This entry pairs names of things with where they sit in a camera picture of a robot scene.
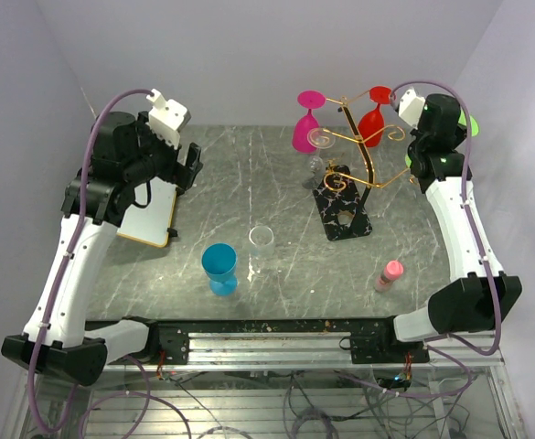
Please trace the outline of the red wine glass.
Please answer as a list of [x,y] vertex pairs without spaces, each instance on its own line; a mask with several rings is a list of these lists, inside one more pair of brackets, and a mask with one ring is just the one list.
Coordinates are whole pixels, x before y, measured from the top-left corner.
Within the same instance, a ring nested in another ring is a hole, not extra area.
[[380,143],[384,117],[381,112],[382,105],[390,103],[391,89],[386,86],[375,86],[369,90],[369,98],[376,104],[375,108],[367,112],[358,123],[358,131],[367,148],[376,147]]

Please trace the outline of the clear glass front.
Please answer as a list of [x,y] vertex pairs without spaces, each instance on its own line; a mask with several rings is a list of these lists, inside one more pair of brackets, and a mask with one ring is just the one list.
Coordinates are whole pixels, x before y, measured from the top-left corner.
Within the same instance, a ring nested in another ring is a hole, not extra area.
[[258,225],[249,232],[250,264],[255,273],[260,273],[274,253],[274,234],[271,228]]

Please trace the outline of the clear glass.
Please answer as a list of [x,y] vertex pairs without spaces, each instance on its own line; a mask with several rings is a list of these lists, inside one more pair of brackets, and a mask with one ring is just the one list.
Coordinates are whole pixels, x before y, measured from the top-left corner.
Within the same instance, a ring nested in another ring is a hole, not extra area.
[[308,132],[307,141],[316,150],[308,159],[311,176],[302,186],[305,189],[314,190],[321,184],[326,172],[326,164],[321,157],[321,152],[331,148],[336,141],[336,137],[327,128],[319,127]]
[[255,273],[260,273],[274,253],[274,234],[271,228],[258,225],[249,232],[250,264]]

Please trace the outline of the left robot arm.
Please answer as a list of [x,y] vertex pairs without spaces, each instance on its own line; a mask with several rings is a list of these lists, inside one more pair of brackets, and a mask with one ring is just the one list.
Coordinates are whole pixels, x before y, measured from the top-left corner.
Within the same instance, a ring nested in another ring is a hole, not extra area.
[[87,187],[75,177],[62,204],[59,246],[37,307],[21,333],[7,336],[1,353],[38,374],[90,386],[106,364],[131,354],[150,363],[160,354],[158,324],[128,316],[88,331],[86,314],[97,274],[125,213],[137,207],[135,190],[159,178],[183,193],[202,169],[201,149],[154,127],[151,113],[110,112],[91,129],[95,144],[85,166]]

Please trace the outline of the blue wine glass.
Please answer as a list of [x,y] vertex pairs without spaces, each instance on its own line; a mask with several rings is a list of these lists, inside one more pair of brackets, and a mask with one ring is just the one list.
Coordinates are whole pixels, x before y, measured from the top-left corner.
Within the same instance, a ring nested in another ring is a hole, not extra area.
[[210,245],[201,258],[202,268],[209,278],[210,290],[218,296],[232,294],[237,286],[237,253],[226,243]]

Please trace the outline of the magenta wine glass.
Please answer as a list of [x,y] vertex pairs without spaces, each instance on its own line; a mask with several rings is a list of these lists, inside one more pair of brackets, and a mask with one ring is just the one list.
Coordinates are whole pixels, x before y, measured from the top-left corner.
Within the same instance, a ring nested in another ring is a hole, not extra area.
[[292,147],[302,154],[312,154],[316,148],[308,140],[308,134],[320,126],[318,120],[313,115],[313,110],[323,107],[326,97],[320,91],[302,91],[297,97],[298,103],[307,110],[294,127]]

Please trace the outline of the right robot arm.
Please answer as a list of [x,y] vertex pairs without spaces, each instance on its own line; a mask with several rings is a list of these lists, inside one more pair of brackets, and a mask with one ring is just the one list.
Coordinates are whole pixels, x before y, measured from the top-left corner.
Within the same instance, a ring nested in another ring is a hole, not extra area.
[[379,354],[400,360],[410,342],[458,332],[500,331],[522,293],[517,276],[507,275],[489,245],[477,212],[465,157],[457,147],[467,129],[453,96],[423,97],[407,90],[395,103],[399,117],[412,128],[408,166],[438,220],[448,255],[450,283],[427,304],[393,320],[394,330],[379,337]]

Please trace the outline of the green wine glass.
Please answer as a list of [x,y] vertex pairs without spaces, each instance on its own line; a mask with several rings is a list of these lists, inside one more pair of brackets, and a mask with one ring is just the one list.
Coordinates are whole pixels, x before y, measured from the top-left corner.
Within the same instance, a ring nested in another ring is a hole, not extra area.
[[[460,135],[465,135],[466,133],[466,118],[463,111],[460,112],[460,116],[458,119],[458,131],[457,133]],[[470,125],[471,125],[471,136],[477,136],[479,134],[479,125],[476,121],[476,119],[473,116],[470,116]],[[409,154],[405,155],[405,165],[409,168],[412,167],[412,160],[410,159]]]

